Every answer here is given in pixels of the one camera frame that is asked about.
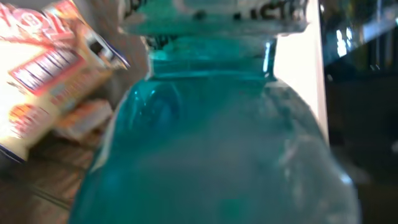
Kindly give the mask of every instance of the bottle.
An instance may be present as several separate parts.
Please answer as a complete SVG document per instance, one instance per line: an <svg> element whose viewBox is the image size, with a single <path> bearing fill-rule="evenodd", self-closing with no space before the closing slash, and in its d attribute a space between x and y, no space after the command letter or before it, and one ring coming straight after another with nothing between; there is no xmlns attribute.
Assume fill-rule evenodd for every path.
<svg viewBox="0 0 398 224"><path fill-rule="evenodd" d="M272 76L275 37L303 31L306 3L123 3L150 69L115 111L69 223L359 223L310 108Z"/></svg>

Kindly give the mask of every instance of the teal bottle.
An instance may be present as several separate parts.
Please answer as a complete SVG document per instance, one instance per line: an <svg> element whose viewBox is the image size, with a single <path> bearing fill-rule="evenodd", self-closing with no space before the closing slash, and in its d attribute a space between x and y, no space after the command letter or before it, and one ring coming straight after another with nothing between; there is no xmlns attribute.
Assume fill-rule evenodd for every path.
<svg viewBox="0 0 398 224"><path fill-rule="evenodd" d="M289 7L262 9L270 2ZM305 28L305 4L126 4L124 30L145 35L150 72L120 102L69 223L359 223L310 108L272 75L273 37Z"/></svg>

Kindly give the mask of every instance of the white text on wrapper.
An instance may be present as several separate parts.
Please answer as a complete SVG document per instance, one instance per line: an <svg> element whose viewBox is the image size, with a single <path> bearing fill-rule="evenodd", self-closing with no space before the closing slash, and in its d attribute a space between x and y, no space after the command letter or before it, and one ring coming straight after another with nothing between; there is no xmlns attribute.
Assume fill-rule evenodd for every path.
<svg viewBox="0 0 398 224"><path fill-rule="evenodd" d="M79 61L71 50L54 49L36 57L30 62L12 70L10 74L21 82L30 92L35 93L41 87L59 77L66 69Z"/></svg>
<svg viewBox="0 0 398 224"><path fill-rule="evenodd" d="M39 13L31 9L15 9L12 12L4 4L0 3L0 22L4 21L5 26L1 26L2 34L9 36L18 35L18 27L30 34L43 33L51 41L65 40L74 38L74 33L62 24L56 15L45 12Z"/></svg>

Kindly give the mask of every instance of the bottle neck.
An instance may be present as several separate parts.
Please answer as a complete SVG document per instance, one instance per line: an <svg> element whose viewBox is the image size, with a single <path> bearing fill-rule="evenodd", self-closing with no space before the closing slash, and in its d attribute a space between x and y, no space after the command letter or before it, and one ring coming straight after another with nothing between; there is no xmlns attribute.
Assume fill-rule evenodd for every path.
<svg viewBox="0 0 398 224"><path fill-rule="evenodd" d="M149 53L152 76L157 78L273 75L275 39L158 35L142 40Z"/></svg>

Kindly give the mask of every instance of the small package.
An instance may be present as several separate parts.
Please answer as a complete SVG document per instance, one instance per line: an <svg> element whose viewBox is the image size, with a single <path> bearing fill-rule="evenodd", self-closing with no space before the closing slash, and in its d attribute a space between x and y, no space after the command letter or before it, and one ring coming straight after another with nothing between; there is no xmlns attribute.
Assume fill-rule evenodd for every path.
<svg viewBox="0 0 398 224"><path fill-rule="evenodd" d="M42 11L0 3L0 156L16 162L127 60L64 0Z"/></svg>
<svg viewBox="0 0 398 224"><path fill-rule="evenodd" d="M82 103L55 126L57 136L72 141L81 141L88 133L98 128L112 116L112 109L106 100Z"/></svg>

